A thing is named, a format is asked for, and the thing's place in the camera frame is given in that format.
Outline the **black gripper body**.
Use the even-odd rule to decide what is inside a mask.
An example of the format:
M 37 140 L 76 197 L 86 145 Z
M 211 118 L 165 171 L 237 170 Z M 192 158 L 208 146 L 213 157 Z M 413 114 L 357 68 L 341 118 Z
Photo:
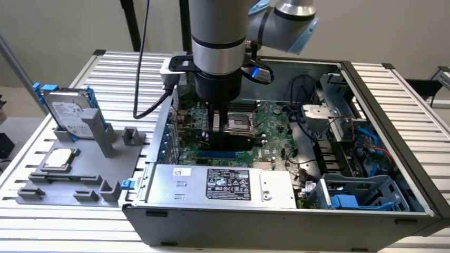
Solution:
M 241 71 L 227 75 L 194 73 L 194 91 L 198 98 L 212 105 L 223 105 L 235 100 L 240 94 Z

